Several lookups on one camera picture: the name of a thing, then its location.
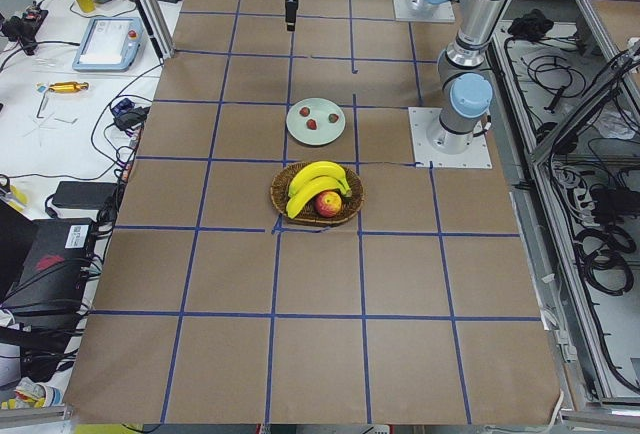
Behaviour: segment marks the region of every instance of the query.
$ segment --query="white table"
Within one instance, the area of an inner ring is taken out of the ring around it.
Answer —
[[[63,40],[80,42],[89,23],[69,10],[73,0],[47,0],[42,8],[49,10],[49,16],[36,36],[38,41]],[[182,3],[160,3],[161,11],[170,32],[173,33]],[[90,15],[113,16],[133,9],[128,0],[113,0],[98,5]],[[137,16],[137,11],[124,16]],[[9,177],[30,173],[47,176],[62,174],[79,178],[95,178],[101,173],[101,181],[114,181],[113,168],[106,157],[99,154],[91,145],[91,132],[96,146],[103,152],[114,155],[114,149],[103,135],[106,126],[113,122],[107,110],[101,116],[105,106],[125,86],[136,77],[135,83],[124,94],[137,95],[152,99],[157,87],[161,67],[147,74],[149,69],[159,64],[153,46],[145,35],[141,51],[131,68],[125,72],[80,73],[71,68],[76,52],[75,47],[67,45],[45,44],[38,47],[36,54],[27,57],[17,54],[0,73],[0,102],[4,108],[0,111],[0,173]],[[8,53],[0,55],[2,62]],[[78,81],[88,82],[89,89],[75,94],[47,95],[46,105],[36,118],[42,94],[36,89],[38,83]],[[106,136],[116,146],[127,145],[129,138],[115,127],[106,131]],[[27,208],[23,211],[30,219],[47,218],[44,201],[53,193],[60,180],[68,178],[22,177],[12,179],[12,184],[28,196]],[[94,211],[74,211],[74,216],[94,216]],[[97,282],[89,282],[85,290],[85,299],[93,299]],[[68,350],[75,349],[80,343],[72,339]],[[66,389],[71,370],[57,373],[47,384]],[[41,426],[8,429],[8,434],[37,433],[59,434],[70,432],[69,423],[55,423]]]

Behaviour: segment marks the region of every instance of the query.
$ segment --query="metal rack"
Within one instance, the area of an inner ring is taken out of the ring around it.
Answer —
[[[558,52],[563,53],[568,63],[579,66],[590,82],[619,50],[589,0],[575,2],[602,56]],[[549,106],[553,95],[529,81],[522,58],[524,56],[527,59],[527,55],[543,52],[550,47],[517,41],[508,46],[507,53],[505,41],[510,35],[506,31],[510,24],[510,21],[503,21],[499,25],[493,39],[492,52],[495,61],[504,72],[501,76],[505,94],[503,101],[506,104],[502,106],[503,115],[505,122],[512,124],[514,128],[512,132],[507,133],[507,137],[513,137],[512,152],[519,151],[514,156],[514,163],[517,165],[519,161],[523,162],[521,168],[515,169],[511,180],[528,179],[531,183],[528,186],[529,192],[514,194],[514,202],[525,231],[534,267],[534,280],[542,304],[555,313],[552,317],[555,317],[556,322],[560,319],[560,322],[557,322],[560,324],[559,328],[554,326],[552,330],[560,346],[558,352],[563,360],[563,375],[567,376],[572,394],[574,411],[569,417],[572,422],[579,422],[582,419],[580,413],[584,413],[584,421],[590,425],[601,423],[607,427],[628,427],[626,423],[630,422],[638,428],[640,423],[637,420],[612,414],[621,408],[640,408],[640,394],[621,384],[612,372],[607,357],[610,356],[619,374],[638,384],[640,372],[637,363],[640,361],[632,362],[631,358],[640,357],[640,336],[637,335],[640,326],[640,283],[636,283],[635,288],[624,295],[612,297],[587,286],[583,281],[576,263],[575,241],[571,232],[579,231],[583,227],[571,217],[567,219],[566,207],[554,191],[551,178],[554,174],[549,170],[549,158],[557,140],[568,137],[563,133],[575,132],[580,126],[581,133],[577,138],[575,150],[566,155],[556,156],[557,166],[603,160],[615,172],[625,166],[638,165],[640,149],[636,145],[625,145],[622,142],[599,142],[596,155],[592,145],[595,145],[593,139],[598,138],[599,134],[588,124],[595,117],[593,109],[576,112],[572,102],[561,101],[555,113],[545,110],[544,107]],[[573,36],[575,32],[575,24],[556,24],[549,36],[567,37]],[[563,47],[562,44],[551,44],[556,48]],[[590,92],[596,92],[602,83],[603,80],[600,79]],[[630,75],[625,76],[622,93],[621,103],[632,113],[635,122],[640,122],[640,90]],[[590,104],[596,106],[603,96],[591,100]],[[536,130],[545,122],[554,122],[557,125],[541,139],[542,136]],[[519,145],[519,149],[514,147],[514,144]],[[590,183],[607,181],[607,174],[599,172],[586,176],[591,176]],[[640,190],[640,176],[630,178],[629,185],[636,191]],[[636,243],[640,244],[640,221],[625,218],[624,228]],[[624,258],[637,278],[640,275],[640,255],[635,252],[625,254]],[[564,328],[570,336],[559,334]],[[606,333],[605,348],[601,342],[602,331]]]

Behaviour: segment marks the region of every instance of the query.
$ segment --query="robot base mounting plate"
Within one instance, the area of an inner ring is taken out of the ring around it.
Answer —
[[[396,21],[410,22],[434,22],[453,23],[456,20],[453,14],[453,7],[450,2],[445,2],[439,6],[429,6],[425,9],[412,9],[407,0],[393,0],[393,9],[396,13]]]
[[[445,154],[431,145],[427,139],[427,127],[440,115],[440,108],[410,107],[411,140],[413,158],[418,167],[453,167],[459,169],[491,169],[491,157],[484,136],[474,137],[469,148],[460,154]],[[474,132],[480,132],[478,122]]]

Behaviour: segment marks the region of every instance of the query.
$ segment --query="blue tape grid line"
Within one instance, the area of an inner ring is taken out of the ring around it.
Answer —
[[[240,2],[241,0],[238,0],[237,6],[236,6],[236,16],[233,20],[233,28],[231,31],[231,39],[229,40],[229,53],[231,53],[231,50],[233,48],[233,42],[235,39],[235,34],[236,34],[236,29],[238,26],[238,12],[240,12]],[[225,65],[225,69],[224,69],[224,77],[222,79],[222,85],[220,87],[220,99],[224,98],[224,90],[227,84],[227,77],[229,74],[229,65],[231,64],[231,56],[229,55],[227,57],[227,62]],[[216,134],[218,132],[218,125],[220,122],[220,112],[222,110],[222,104],[218,104],[218,112],[217,112],[217,116],[216,116],[216,121],[215,121],[215,125],[213,128],[213,135],[211,136],[211,144],[209,146],[209,158],[213,157],[213,150],[214,150],[214,146],[215,146],[215,141],[216,141]],[[169,401],[171,398],[171,387],[173,384],[173,375],[175,372],[175,366],[176,366],[176,358],[178,355],[178,348],[180,345],[180,335],[182,332],[182,323],[184,320],[184,312],[186,311],[186,304],[187,304],[187,295],[189,293],[189,283],[191,280],[191,274],[193,271],[193,263],[195,260],[195,253],[196,253],[196,246],[198,244],[198,236],[199,236],[199,227],[200,224],[202,222],[202,215],[204,212],[204,205],[205,205],[205,199],[206,199],[206,194],[207,194],[207,186],[209,185],[209,176],[211,175],[211,164],[212,161],[208,160],[207,161],[207,168],[205,171],[205,177],[204,177],[204,182],[203,182],[203,186],[202,186],[202,194],[200,197],[200,205],[198,206],[198,217],[197,217],[197,221],[196,221],[196,229],[194,232],[194,236],[193,236],[193,243],[191,245],[191,253],[189,256],[189,264],[187,267],[187,275],[185,278],[185,282],[184,282],[184,289],[182,292],[182,301],[180,303],[180,315],[178,316],[178,325],[176,328],[176,336],[174,339],[174,343],[173,343],[173,351],[171,354],[171,364],[169,366],[169,375],[167,377],[167,386],[165,389],[165,394],[164,394],[164,402],[162,404],[162,413],[160,415],[160,423],[164,424],[167,420],[167,411],[169,409]]]
[[[360,142],[358,131],[358,99],[353,94],[353,134],[356,156],[356,174],[360,175]],[[362,236],[362,212],[358,211],[358,261],[360,266],[360,305],[362,311],[362,353],[364,367],[364,394],[365,408],[367,413],[367,424],[371,424],[371,382],[369,376],[369,342],[367,336],[367,299],[365,285],[365,267],[364,267],[364,242]]]
[[[367,321],[455,321],[455,322],[540,322],[535,316],[414,316],[411,314],[300,314],[294,312],[213,312],[213,311],[139,311],[94,309],[100,316],[164,316],[164,317],[244,317],[257,319],[336,319]]]
[[[147,160],[180,160],[180,161],[200,161],[207,162],[207,169],[204,179],[204,185],[202,188],[202,195],[198,210],[197,223],[195,227],[180,227],[180,226],[117,226],[119,230],[136,230],[136,229],[157,229],[157,230],[188,230],[194,231],[194,239],[192,243],[190,259],[187,269],[187,274],[185,278],[185,284],[183,289],[183,296],[181,300],[180,309],[178,311],[136,311],[136,310],[94,310],[94,314],[100,315],[114,315],[114,316],[166,316],[166,317],[177,317],[178,324],[176,329],[176,336],[174,340],[169,376],[167,379],[167,385],[165,389],[165,397],[163,403],[163,409],[161,414],[160,421],[162,423],[166,422],[167,412],[169,408],[169,402],[171,397],[171,387],[173,382],[173,375],[175,372],[175,364],[178,355],[178,349],[180,344],[180,335],[183,320],[185,318],[254,318],[254,319],[269,319],[270,320],[270,330],[269,330],[269,353],[268,353],[268,369],[267,369],[267,385],[266,385],[266,400],[265,400],[265,413],[264,420],[265,423],[270,422],[271,418],[271,394],[272,394],[272,381],[273,381],[273,359],[274,359],[274,339],[275,339],[275,329],[276,329],[276,319],[334,319],[334,320],[361,320],[362,322],[362,346],[363,346],[363,369],[364,369],[364,389],[365,389],[365,403],[366,403],[366,416],[367,423],[371,423],[372,419],[372,405],[371,405],[371,389],[370,389],[370,372],[369,372],[369,352],[368,352],[368,338],[367,338],[367,321],[368,320],[395,320],[395,321],[443,321],[450,322],[453,330],[455,351],[458,363],[458,370],[460,376],[461,390],[463,394],[463,401],[465,407],[465,414],[467,418],[467,422],[469,424],[472,423],[471,409],[469,405],[468,393],[466,388],[466,382],[464,378],[464,369],[462,364],[462,357],[460,352],[460,343],[458,339],[458,331],[457,331],[457,322],[539,322],[539,317],[500,317],[500,316],[456,316],[453,307],[453,299],[451,294],[451,286],[449,282],[449,275],[447,269],[447,261],[446,261],[446,252],[444,246],[444,238],[446,237],[498,237],[498,238],[510,238],[519,237],[518,234],[514,233],[444,233],[442,232],[442,226],[440,222],[440,213],[438,207],[438,199],[437,199],[437,191],[435,178],[433,173],[433,167],[431,166],[429,169],[429,176],[432,184],[433,198],[434,198],[434,208],[436,214],[437,221],[437,232],[394,232],[394,231],[366,231],[362,227],[362,215],[358,213],[358,243],[359,243],[359,270],[360,270],[360,296],[361,296],[361,313],[360,314],[301,314],[301,313],[278,313],[277,312],[277,295],[278,295],[278,277],[279,277],[279,264],[280,264],[280,247],[281,247],[281,235],[282,232],[286,231],[300,231],[296,229],[288,229],[282,227],[282,219],[279,218],[276,222],[277,229],[277,240],[276,240],[276,252],[275,252],[275,260],[274,260],[274,277],[273,277],[273,286],[272,286],[272,302],[271,302],[271,310],[270,312],[195,312],[186,310],[186,302],[188,289],[192,274],[193,263],[195,259],[196,246],[198,241],[199,232],[201,231],[213,231],[213,232],[250,232],[250,233],[266,233],[267,231],[262,228],[231,228],[231,227],[203,227],[201,226],[202,215],[204,211],[204,203],[206,197],[206,190],[209,181],[209,177],[211,175],[212,164],[214,162],[255,162],[255,163],[279,163],[283,166],[286,166],[290,162],[294,162],[295,160],[290,160],[287,157],[287,136],[284,136],[284,144],[283,144],[283,156],[282,159],[225,159],[225,158],[215,158],[214,147],[216,135],[218,132],[218,125],[220,120],[220,113],[223,105],[225,104],[245,104],[245,105],[273,105],[273,106],[283,106],[285,108],[285,113],[289,109],[291,105],[291,92],[292,92],[292,76],[293,76],[293,60],[295,58],[304,58],[305,56],[295,56],[294,52],[294,41],[295,37],[292,35],[291,38],[291,46],[290,52],[288,55],[276,55],[276,54],[251,54],[251,53],[235,53],[232,52],[233,44],[235,40],[235,35],[237,31],[238,19],[240,16],[273,16],[273,17],[282,17],[281,15],[276,14],[250,14],[250,13],[242,13],[240,12],[240,5],[242,0],[238,0],[237,7],[235,13],[230,12],[190,12],[183,11],[182,14],[220,14],[220,15],[233,15],[234,23],[231,34],[231,39],[229,42],[229,50],[228,52],[215,52],[215,51],[206,51],[206,50],[181,50],[181,52],[185,53],[193,53],[198,55],[218,55],[218,56],[226,56],[227,62],[224,71],[224,78],[221,86],[221,92],[219,100],[181,100],[181,99],[157,99],[154,102],[172,102],[172,103],[194,103],[194,104],[212,104],[217,105],[217,117],[213,129],[212,140],[210,144],[209,157],[207,158],[181,158],[181,157],[169,157],[169,156],[138,156],[139,159],[147,159]],[[395,19],[380,19],[380,18],[356,18],[353,16],[353,0],[349,1],[349,17],[333,17],[333,16],[311,16],[311,15],[300,15],[300,18],[317,18],[317,19],[344,19],[349,21],[349,33],[350,33],[350,54],[349,58],[342,57],[328,57],[328,56],[314,56],[316,59],[323,60],[343,60],[350,61],[352,72],[357,73],[356,69],[356,61],[372,61],[372,62],[410,62],[414,65],[415,77],[416,77],[416,87],[418,89],[418,98],[420,101],[420,105],[422,105],[422,93],[420,87],[420,73],[419,73],[419,65],[420,64],[434,64],[435,60],[418,60],[416,54],[415,40],[413,36],[412,27],[409,24],[409,39],[412,48],[412,59],[410,60],[394,60],[394,59],[377,59],[377,58],[356,58],[355,56],[355,39],[354,39],[354,29],[353,29],[353,21],[354,19],[358,20],[366,20],[366,21],[380,21],[380,22],[388,22],[393,21]],[[286,103],[279,102],[253,102],[253,101],[234,101],[234,102],[224,102],[224,90],[227,83],[227,77],[229,73],[229,65],[231,59],[233,57],[267,57],[267,58],[287,58],[289,59],[289,74],[288,74],[288,92],[287,92],[287,100]],[[345,164],[354,164],[355,170],[357,173],[360,172],[360,166],[363,164],[375,164],[375,163],[364,163],[360,161],[359,158],[359,133],[358,133],[358,108],[381,108],[381,107],[389,107],[389,108],[397,108],[397,106],[359,106],[357,104],[357,99],[355,94],[353,95],[353,104],[352,106],[348,106],[353,108],[354,112],[354,135],[355,135],[355,163],[345,163]],[[418,315],[385,315],[385,314],[369,314],[367,312],[367,303],[366,303],[366,276],[365,276],[365,266],[364,266],[364,249],[363,249],[363,239],[365,236],[431,236],[438,237],[441,249],[441,258],[443,264],[443,272],[445,276],[445,284],[447,290],[447,297],[449,303],[449,315],[442,316],[418,316]]]
[[[291,105],[291,89],[293,78],[293,48],[295,45],[295,33],[291,34],[291,44],[289,45],[289,72],[287,78],[287,101],[284,106],[285,112],[289,111],[289,107]],[[287,132],[286,125],[283,126],[284,129],[284,141],[282,143],[282,160],[279,161],[282,167],[286,167],[287,165]],[[278,276],[280,271],[280,246],[282,244],[282,216],[278,216],[276,221],[276,227],[278,227],[277,239],[276,239],[276,253],[275,253],[275,262],[273,267],[273,290],[271,293],[271,320],[269,322],[269,355],[267,358],[267,390],[265,394],[265,407],[264,407],[264,424],[269,424],[271,422],[271,393],[273,389],[273,357],[275,351],[275,331],[276,331],[276,311],[277,311],[277,301],[278,301]]]
[[[462,365],[462,353],[460,351],[460,339],[458,337],[458,327],[456,325],[455,310],[453,307],[453,296],[451,294],[451,281],[449,279],[449,269],[447,267],[447,254],[444,246],[444,236],[442,235],[442,223],[440,220],[440,208],[438,205],[438,191],[436,189],[436,179],[433,171],[433,165],[429,168],[429,179],[431,181],[431,189],[433,191],[433,207],[436,215],[436,225],[438,227],[438,242],[440,244],[440,257],[442,258],[442,271],[444,273],[444,282],[447,289],[447,301],[449,302],[449,314],[451,316],[451,329],[453,331],[453,343],[456,351],[456,359],[458,362],[458,373],[460,375],[460,387],[462,389],[462,400],[464,402],[464,411],[467,416],[467,424],[472,424],[471,407],[469,405],[469,394],[467,392],[467,383],[464,378],[464,367]]]
[[[134,226],[117,225],[116,230],[130,231],[211,231],[211,232],[255,232],[264,233],[267,229],[261,227],[191,227],[191,226]],[[317,230],[300,229],[279,226],[279,231],[317,233]],[[404,232],[404,231],[367,231],[362,230],[363,236],[405,236],[405,237],[483,237],[483,238],[520,238],[519,234],[491,233],[491,232]]]

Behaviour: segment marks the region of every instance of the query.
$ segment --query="banana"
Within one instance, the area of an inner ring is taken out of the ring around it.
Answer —
[[[289,183],[289,197],[295,196],[309,181],[320,176],[333,177],[340,183],[340,194],[351,196],[351,188],[347,182],[344,168],[331,161],[316,161],[303,167]]]
[[[305,204],[316,195],[323,191],[336,191],[341,186],[337,179],[330,176],[319,176],[311,179],[287,202],[287,216],[293,219],[300,214]]]

